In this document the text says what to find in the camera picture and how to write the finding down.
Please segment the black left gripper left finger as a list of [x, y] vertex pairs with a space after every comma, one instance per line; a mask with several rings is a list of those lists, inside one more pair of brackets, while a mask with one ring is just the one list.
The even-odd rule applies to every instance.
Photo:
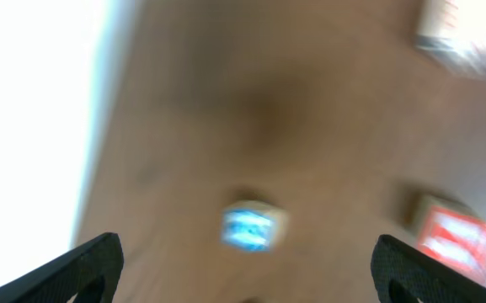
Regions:
[[120, 238], [106, 232], [1, 286], [0, 302], [110, 303], [123, 267]]

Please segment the blue number 2 block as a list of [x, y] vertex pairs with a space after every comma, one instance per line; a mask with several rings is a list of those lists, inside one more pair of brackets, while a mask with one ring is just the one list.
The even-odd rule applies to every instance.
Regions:
[[285, 238], [288, 212], [260, 200], [239, 200], [222, 212], [221, 239], [246, 252], [268, 252]]

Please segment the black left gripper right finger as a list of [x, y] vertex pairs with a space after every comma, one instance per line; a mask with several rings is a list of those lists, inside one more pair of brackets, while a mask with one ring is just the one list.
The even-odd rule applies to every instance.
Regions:
[[381, 303], [486, 303], [486, 287], [387, 234], [374, 246], [371, 277]]

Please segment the red number 3 block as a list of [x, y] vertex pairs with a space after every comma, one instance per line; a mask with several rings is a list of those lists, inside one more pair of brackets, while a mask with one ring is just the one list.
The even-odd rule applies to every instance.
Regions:
[[486, 221], [460, 201], [422, 194], [410, 227], [415, 247], [469, 279], [486, 284]]

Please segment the white block with round drawing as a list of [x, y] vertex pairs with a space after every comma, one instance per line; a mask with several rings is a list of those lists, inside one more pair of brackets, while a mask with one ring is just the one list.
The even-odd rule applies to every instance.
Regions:
[[415, 45], [456, 74], [486, 77], [486, 0], [424, 0]]

